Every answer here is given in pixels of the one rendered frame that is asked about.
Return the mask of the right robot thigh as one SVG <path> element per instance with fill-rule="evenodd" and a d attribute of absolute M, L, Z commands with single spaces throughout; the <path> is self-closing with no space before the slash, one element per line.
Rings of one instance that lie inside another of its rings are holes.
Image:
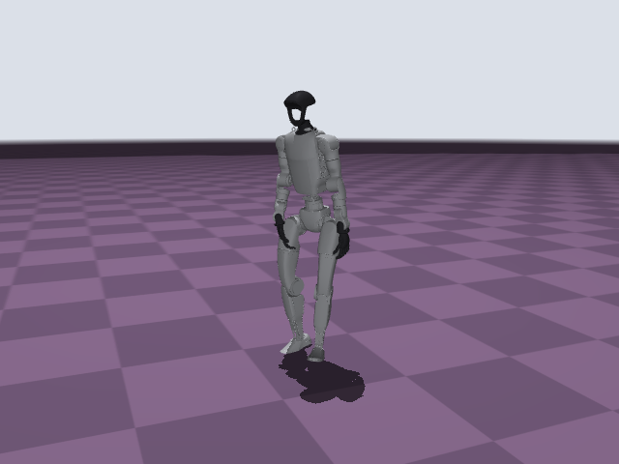
<path fill-rule="evenodd" d="M 284 220 L 283 231 L 287 243 L 291 247 L 287 248 L 283 241 L 279 238 L 278 245 L 278 269 L 281 285 L 285 288 L 287 294 L 298 296 L 304 289 L 304 282 L 297 276 L 295 271 L 297 267 L 300 242 L 299 236 L 303 235 L 307 230 L 301 227 L 301 219 L 299 215 L 289 217 Z"/>

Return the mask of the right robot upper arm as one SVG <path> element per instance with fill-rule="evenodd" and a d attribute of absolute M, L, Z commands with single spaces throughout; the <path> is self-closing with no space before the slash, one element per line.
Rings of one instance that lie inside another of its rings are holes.
<path fill-rule="evenodd" d="M 285 148 L 284 148 L 284 138 L 285 138 L 286 134 L 284 135 L 280 135 L 279 137 L 277 137 L 276 139 L 276 147 L 278 150 L 278 157 L 279 157 L 279 166 L 280 166 L 280 174 L 278 175 L 277 178 L 277 183 L 278 186 L 280 187 L 291 187 L 293 185 L 292 180 L 291 180 L 291 176 L 290 176 L 290 172 L 289 172 L 289 168 L 288 168 L 288 163 L 287 163 L 287 158 L 285 155 Z"/>

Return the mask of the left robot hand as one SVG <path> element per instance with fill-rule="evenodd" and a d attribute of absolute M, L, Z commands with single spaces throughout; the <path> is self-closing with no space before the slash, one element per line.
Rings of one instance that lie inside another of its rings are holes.
<path fill-rule="evenodd" d="M 349 227 L 344 230 L 343 223 L 339 221 L 337 223 L 337 232 L 339 233 L 339 244 L 334 250 L 333 254 L 336 254 L 339 251 L 339 255 L 336 257 L 336 259 L 341 259 L 341 257 L 343 257 L 349 250 Z"/>

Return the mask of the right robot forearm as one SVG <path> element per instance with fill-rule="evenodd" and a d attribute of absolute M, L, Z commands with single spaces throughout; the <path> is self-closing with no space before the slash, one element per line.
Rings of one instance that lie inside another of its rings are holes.
<path fill-rule="evenodd" d="M 289 192 L 290 191 L 287 188 L 280 187 L 278 186 L 278 183 L 277 183 L 277 189 L 276 189 L 277 196 L 276 196 L 276 201 L 275 201 L 275 206 L 274 206 L 275 212 L 273 214 L 274 222 L 276 222 L 275 214 L 281 214 L 282 220 L 284 220 L 284 212 L 286 210 Z"/>

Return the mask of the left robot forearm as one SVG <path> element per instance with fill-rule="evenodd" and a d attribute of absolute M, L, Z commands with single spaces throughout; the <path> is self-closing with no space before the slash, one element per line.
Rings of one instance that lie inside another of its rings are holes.
<path fill-rule="evenodd" d="M 334 193 L 332 195 L 333 205 L 334 205 L 334 218 L 336 220 L 336 226 L 339 221 L 343 223 L 344 230 L 350 226 L 350 221 L 347 217 L 346 210 L 346 190 L 344 186 L 344 182 L 342 178 L 337 179 L 337 186 L 339 193 Z"/>

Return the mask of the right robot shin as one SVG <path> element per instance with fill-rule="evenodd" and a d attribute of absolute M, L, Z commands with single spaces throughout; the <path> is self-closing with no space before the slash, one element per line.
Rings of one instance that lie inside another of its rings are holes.
<path fill-rule="evenodd" d="M 292 296 L 287 294 L 285 288 L 281 287 L 281 296 L 286 316 L 289 320 L 293 338 L 299 341 L 304 338 L 303 314 L 304 314 L 304 295 Z M 295 332 L 295 333 L 294 333 Z M 296 334 L 296 336 L 295 336 Z M 299 336 L 299 337 L 298 337 Z"/>

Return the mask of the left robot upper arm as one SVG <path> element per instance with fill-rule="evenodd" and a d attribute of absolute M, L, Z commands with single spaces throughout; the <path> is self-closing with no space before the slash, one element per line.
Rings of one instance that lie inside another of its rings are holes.
<path fill-rule="evenodd" d="M 339 159 L 339 141 L 329 134 L 319 134 L 316 137 L 317 146 L 326 160 L 326 166 L 330 174 L 330 178 L 326 180 L 326 189 L 329 192 L 338 190 L 337 179 L 341 177 L 341 164 Z"/>

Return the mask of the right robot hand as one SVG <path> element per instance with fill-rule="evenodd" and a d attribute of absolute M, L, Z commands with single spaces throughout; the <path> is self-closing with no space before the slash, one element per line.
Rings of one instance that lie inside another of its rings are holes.
<path fill-rule="evenodd" d="M 282 220 L 281 214 L 275 214 L 275 221 L 276 221 L 275 226 L 278 229 L 278 233 L 279 233 L 280 239 L 283 241 L 284 245 L 287 248 L 290 248 L 290 249 L 294 248 L 295 249 L 294 246 L 289 246 L 287 244 L 287 243 L 289 243 L 289 241 L 285 238 L 285 235 L 284 235 L 283 225 L 285 224 L 285 222 L 284 222 L 284 220 Z"/>

